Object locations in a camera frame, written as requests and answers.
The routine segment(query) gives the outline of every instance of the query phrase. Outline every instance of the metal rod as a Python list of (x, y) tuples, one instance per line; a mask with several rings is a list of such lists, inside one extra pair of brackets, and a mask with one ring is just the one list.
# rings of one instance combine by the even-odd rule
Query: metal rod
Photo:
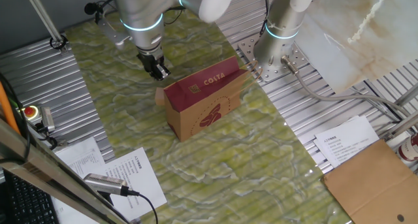
[[(26, 141), (0, 120), (0, 159), (25, 153)], [(37, 140), (31, 145), (27, 162), (23, 165), (2, 163), (9, 172), (37, 186), (72, 208), (99, 223), (127, 224), (114, 207), (79, 178), (62, 160)]]
[(410, 102), (412, 99), (414, 99), (418, 95), (418, 83), (416, 83), (410, 90), (408, 90), (406, 93), (402, 94), (398, 100), (396, 100), (394, 103), (399, 106), (404, 106), (406, 103)]
[(407, 131), (412, 126), (417, 124), (418, 122), (418, 111), (415, 111), (410, 116), (408, 116), (406, 119), (402, 120), (399, 124), (397, 124), (395, 127), (393, 127), (389, 132), (385, 135), (390, 135), (391, 137), (395, 138), (402, 134), (404, 131)]
[(44, 6), (42, 5), (40, 0), (29, 0), (33, 6), (33, 8), (37, 11), (39, 18), (44, 23), (45, 27), (47, 28), (48, 32), (51, 34), (51, 37), (56, 42), (63, 42), (61, 34), (58, 32), (57, 28), (55, 27), (54, 23), (52, 22), (51, 18), (49, 17), (48, 13), (46, 12)]

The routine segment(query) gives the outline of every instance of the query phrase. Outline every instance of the cardboard box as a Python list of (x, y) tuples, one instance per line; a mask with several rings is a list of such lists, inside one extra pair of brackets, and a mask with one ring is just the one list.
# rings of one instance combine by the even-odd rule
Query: cardboard box
[(382, 140), (324, 176), (356, 224), (418, 223), (418, 177)]
[(230, 57), (164, 89), (167, 123), (180, 141), (240, 106), (247, 73), (235, 57)]

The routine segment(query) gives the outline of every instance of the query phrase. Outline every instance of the gray cable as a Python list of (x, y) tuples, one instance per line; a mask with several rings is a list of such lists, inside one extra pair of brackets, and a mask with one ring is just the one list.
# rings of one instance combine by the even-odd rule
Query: gray cable
[(314, 91), (312, 91), (306, 83), (303, 81), (302, 77), (299, 73), (296, 73), (295, 76), (298, 78), (300, 84), (302, 87), (312, 96), (322, 101), (344, 101), (344, 100), (350, 100), (350, 99), (370, 99), (372, 101), (377, 101), (381, 103), (386, 103), (389, 106), (397, 109), (399, 112), (401, 112), (405, 117), (408, 117), (410, 114), (404, 110), (401, 106), (398, 106), (397, 104), (392, 103), (389, 100), (383, 99), (381, 97), (373, 96), (373, 95), (350, 95), (350, 96), (342, 96), (342, 97), (324, 97), (321, 95), (318, 95)]

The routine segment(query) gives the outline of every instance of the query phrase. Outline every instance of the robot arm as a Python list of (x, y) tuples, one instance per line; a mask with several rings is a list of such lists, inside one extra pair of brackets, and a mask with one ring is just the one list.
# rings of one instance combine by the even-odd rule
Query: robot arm
[(231, 0), (115, 0), (121, 22), (138, 48), (138, 58), (156, 80), (170, 71), (164, 65), (161, 41), (164, 36), (163, 13), (180, 4), (206, 23), (214, 22), (227, 10)]

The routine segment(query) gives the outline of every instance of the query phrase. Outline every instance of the cardboard sheet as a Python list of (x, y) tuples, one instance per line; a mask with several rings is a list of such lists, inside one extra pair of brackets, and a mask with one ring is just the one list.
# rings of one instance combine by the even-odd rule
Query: cardboard sheet
[(418, 222), (418, 177), (382, 140), (329, 172), (324, 182), (356, 224)]
[(418, 58), (418, 0), (316, 0), (296, 43), (341, 93)]

